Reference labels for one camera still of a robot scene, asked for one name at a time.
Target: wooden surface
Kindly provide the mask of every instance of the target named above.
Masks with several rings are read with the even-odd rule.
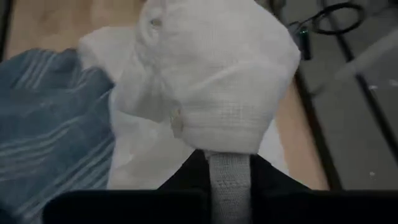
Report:
[[[63,50],[103,26],[132,26],[143,0],[14,0],[6,57],[40,47]],[[290,175],[313,189],[327,184],[298,93],[291,85],[277,112]]]

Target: black cable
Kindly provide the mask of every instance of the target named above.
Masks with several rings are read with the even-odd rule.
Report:
[[[338,30],[325,30],[320,28],[320,22],[326,18],[327,15],[329,15],[332,12],[335,12],[340,9],[352,9],[357,12],[358,14],[358,20],[351,26],[345,28],[345,29],[338,29]],[[359,4],[354,4],[351,2],[344,2],[344,3],[339,3],[339,4],[334,4],[332,6],[325,7],[323,10],[318,12],[316,15],[302,21],[302,22],[292,22],[289,24],[289,26],[298,24],[298,28],[294,31],[296,33],[298,30],[301,29],[301,27],[307,23],[308,21],[311,21],[312,23],[312,31],[314,31],[317,34],[323,34],[323,35],[338,35],[338,34],[345,34],[351,30],[354,30],[358,28],[363,21],[365,20],[366,14],[365,10],[362,6]]]

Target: gray strap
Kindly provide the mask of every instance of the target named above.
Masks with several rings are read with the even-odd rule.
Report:
[[[218,153],[208,157],[214,224],[251,222],[249,155]]]

